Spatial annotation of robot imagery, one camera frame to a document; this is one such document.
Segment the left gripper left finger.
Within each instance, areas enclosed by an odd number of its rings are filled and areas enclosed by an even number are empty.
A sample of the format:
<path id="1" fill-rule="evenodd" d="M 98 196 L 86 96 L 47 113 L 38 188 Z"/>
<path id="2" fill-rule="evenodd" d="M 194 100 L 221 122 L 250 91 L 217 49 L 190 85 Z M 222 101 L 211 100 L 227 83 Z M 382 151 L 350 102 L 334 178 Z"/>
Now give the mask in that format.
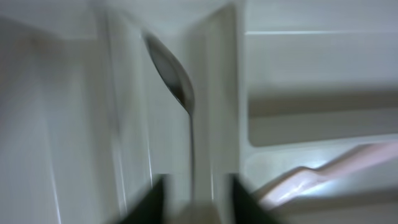
<path id="1" fill-rule="evenodd" d="M 118 224 L 163 224 L 166 178 L 166 175 L 161 175 L 141 201 Z"/>

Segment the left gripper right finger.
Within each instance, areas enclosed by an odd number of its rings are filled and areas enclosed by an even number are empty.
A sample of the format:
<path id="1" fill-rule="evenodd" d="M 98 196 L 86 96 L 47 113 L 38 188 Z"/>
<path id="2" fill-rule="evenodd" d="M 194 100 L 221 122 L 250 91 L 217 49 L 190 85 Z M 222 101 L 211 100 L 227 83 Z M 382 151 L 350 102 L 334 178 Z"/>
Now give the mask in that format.
<path id="1" fill-rule="evenodd" d="M 231 174 L 231 203 L 235 224 L 279 224 L 280 221 L 263 210 L 241 183 L 237 174 Z"/>

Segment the pink plastic knife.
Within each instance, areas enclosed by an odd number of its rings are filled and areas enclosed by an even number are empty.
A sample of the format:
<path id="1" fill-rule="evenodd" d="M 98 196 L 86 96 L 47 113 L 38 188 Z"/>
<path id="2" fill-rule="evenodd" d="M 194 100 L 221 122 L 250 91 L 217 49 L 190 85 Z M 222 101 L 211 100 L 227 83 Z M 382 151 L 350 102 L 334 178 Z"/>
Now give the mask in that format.
<path id="1" fill-rule="evenodd" d="M 340 155 L 321 167 L 296 167 L 278 176 L 256 191 L 257 201 L 265 209 L 275 209 L 307 190 L 325 182 L 397 158 L 397 142 L 364 144 Z"/>

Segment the small steel teaspoon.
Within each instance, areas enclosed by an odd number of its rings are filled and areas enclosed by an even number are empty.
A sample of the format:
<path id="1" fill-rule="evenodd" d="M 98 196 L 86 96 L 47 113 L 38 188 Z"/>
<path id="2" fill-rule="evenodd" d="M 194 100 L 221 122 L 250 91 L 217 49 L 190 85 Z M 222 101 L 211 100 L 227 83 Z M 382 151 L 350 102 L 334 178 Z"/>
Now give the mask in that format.
<path id="1" fill-rule="evenodd" d="M 195 140 L 193 115 L 195 95 L 187 71 L 178 58 L 154 35 L 145 32 L 143 36 L 146 49 L 158 74 L 167 89 L 180 103 L 189 116 L 190 136 L 190 201 L 195 202 Z"/>

